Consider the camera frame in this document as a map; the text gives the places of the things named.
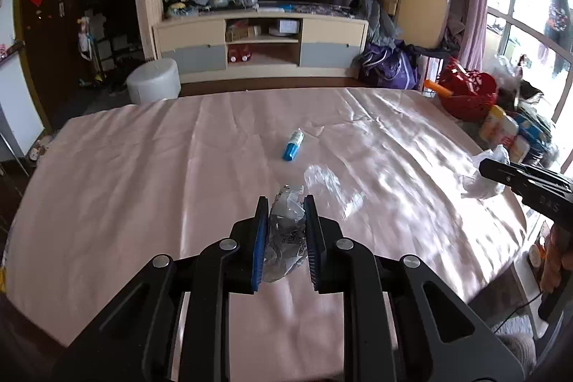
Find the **person right hand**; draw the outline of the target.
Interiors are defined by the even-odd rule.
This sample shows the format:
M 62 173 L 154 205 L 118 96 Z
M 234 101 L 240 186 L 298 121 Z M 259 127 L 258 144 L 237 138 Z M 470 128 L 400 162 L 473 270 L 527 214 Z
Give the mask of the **person right hand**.
M 551 228 L 546 241 L 546 259 L 540 288 L 544 293 L 553 293 L 561 283 L 561 270 L 572 271 L 572 250 L 561 252 L 558 247 L 558 226 Z

